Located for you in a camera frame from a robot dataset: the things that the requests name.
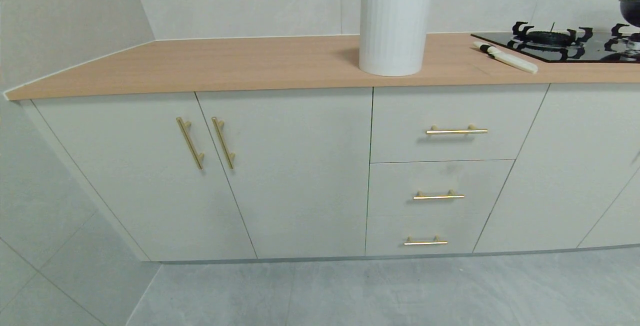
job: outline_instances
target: wooden countertop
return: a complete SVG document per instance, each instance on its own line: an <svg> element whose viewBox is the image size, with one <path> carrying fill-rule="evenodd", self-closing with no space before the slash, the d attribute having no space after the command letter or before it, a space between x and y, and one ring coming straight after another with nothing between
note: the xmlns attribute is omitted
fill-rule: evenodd
<svg viewBox="0 0 640 326"><path fill-rule="evenodd" d="M538 73L531 75L474 50L473 41L477 39L469 34L430 34L422 71L405 77L361 71L358 36L155 41L5 95L9 100L26 100L247 89L640 81L637 64L551 64L518 54L538 65Z"/></svg>

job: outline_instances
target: tiled floor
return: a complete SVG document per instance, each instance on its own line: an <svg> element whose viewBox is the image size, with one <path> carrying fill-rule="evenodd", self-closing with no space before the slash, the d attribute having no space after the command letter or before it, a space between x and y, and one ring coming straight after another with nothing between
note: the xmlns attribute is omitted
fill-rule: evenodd
<svg viewBox="0 0 640 326"><path fill-rule="evenodd" d="M640 248L164 265L128 326L640 324Z"/></svg>

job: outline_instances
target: gas stove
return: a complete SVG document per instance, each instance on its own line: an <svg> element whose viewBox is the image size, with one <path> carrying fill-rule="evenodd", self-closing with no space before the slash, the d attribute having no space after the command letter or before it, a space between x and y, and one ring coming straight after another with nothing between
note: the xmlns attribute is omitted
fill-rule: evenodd
<svg viewBox="0 0 640 326"><path fill-rule="evenodd" d="M545 62L640 63L640 33L625 35L618 23L611 32L588 27L566 32L532 30L527 22L516 22L509 32L476 33L471 36L495 43Z"/></svg>

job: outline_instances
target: knife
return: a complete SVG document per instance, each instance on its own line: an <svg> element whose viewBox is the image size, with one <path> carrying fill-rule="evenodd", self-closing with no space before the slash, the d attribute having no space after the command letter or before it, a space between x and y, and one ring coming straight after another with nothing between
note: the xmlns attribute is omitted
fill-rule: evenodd
<svg viewBox="0 0 640 326"><path fill-rule="evenodd" d="M498 48L489 45L489 43L473 42L473 45L482 52L485 52L485 54L488 54L489 57L497 59L502 63L508 64L525 72L534 74L538 72L538 66L536 66L535 64L525 61L524 59L516 57L514 55L506 54Z"/></svg>

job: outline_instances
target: white cylindrical vase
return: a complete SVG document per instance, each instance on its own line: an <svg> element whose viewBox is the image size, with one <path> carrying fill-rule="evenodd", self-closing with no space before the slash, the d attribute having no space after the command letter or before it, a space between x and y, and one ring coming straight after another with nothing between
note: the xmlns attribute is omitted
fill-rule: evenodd
<svg viewBox="0 0 640 326"><path fill-rule="evenodd" d="M423 67L430 0L361 0L359 68L406 76Z"/></svg>

